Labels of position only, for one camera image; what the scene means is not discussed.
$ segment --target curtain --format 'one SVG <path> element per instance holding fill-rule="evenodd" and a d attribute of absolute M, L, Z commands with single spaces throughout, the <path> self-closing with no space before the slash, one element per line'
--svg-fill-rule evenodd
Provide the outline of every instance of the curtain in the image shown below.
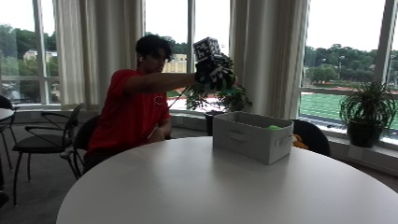
<path fill-rule="evenodd" d="M 101 110 L 114 71 L 135 66 L 142 0 L 54 0 L 61 108 Z"/>
<path fill-rule="evenodd" d="M 61 109 L 85 101 L 81 17 L 77 0 L 53 0 Z"/>
<path fill-rule="evenodd" d="M 297 116 L 308 1 L 233 0 L 231 58 L 250 112 Z"/>

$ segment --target sky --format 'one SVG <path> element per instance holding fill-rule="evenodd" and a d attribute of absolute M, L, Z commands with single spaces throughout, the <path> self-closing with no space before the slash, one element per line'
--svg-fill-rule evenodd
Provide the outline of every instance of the sky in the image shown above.
<path fill-rule="evenodd" d="M 33 30 L 30 0 L 0 0 L 0 23 Z M 41 0 L 44 30 L 52 34 L 52 0 Z M 229 0 L 197 0 L 195 41 L 210 36 L 225 52 L 229 45 Z M 186 42 L 186 0 L 145 1 L 145 31 Z M 328 48 L 332 44 L 360 50 L 376 49 L 384 0 L 311 0 L 306 45 Z M 392 42 L 398 49 L 398 40 Z"/>
<path fill-rule="evenodd" d="M 52 0 L 41 0 L 44 31 L 54 31 Z M 0 23 L 22 30 L 34 30 L 32 0 L 0 0 Z"/>

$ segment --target plant pot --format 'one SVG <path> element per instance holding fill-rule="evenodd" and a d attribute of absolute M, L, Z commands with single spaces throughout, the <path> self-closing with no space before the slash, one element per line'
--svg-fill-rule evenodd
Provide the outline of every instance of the plant pot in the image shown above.
<path fill-rule="evenodd" d="M 374 124 L 351 121 L 347 127 L 350 143 L 358 147 L 372 147 L 380 138 L 383 128 Z"/>
<path fill-rule="evenodd" d="M 213 117 L 223 114 L 225 112 L 222 111 L 215 111 L 211 110 L 209 112 L 203 113 L 203 117 L 206 118 L 206 131 L 207 131 L 207 136 L 213 136 Z"/>

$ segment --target man's hand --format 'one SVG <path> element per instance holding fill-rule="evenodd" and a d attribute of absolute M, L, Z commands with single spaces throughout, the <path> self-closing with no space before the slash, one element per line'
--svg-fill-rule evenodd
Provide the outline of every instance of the man's hand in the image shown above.
<path fill-rule="evenodd" d="M 195 67 L 198 83 L 207 84 L 210 90 L 222 91 L 231 88 L 237 79 L 231 70 L 211 61 L 197 63 Z"/>
<path fill-rule="evenodd" d="M 147 138 L 147 143 L 155 143 L 161 141 L 163 141 L 163 132 L 162 129 L 157 128 Z"/>

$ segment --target checkered board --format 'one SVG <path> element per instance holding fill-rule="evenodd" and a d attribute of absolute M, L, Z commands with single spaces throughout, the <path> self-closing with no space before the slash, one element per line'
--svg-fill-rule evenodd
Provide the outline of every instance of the checkered board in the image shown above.
<path fill-rule="evenodd" d="M 206 37 L 194 43 L 193 46 L 198 63 L 205 60 L 213 61 L 214 59 L 221 58 L 219 46 L 214 38 Z"/>

